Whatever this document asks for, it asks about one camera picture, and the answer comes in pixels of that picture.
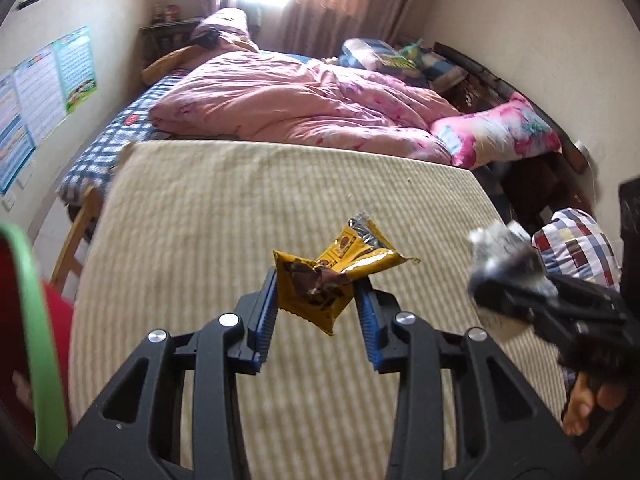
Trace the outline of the right hand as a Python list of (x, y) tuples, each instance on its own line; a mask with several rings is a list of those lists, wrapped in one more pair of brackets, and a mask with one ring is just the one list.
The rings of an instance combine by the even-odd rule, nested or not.
[(602, 384), (597, 391), (589, 385), (590, 377), (580, 372), (562, 417), (562, 427), (569, 436), (579, 437), (589, 428), (590, 416), (596, 408), (607, 412), (619, 408), (626, 399), (627, 388), (621, 384)]

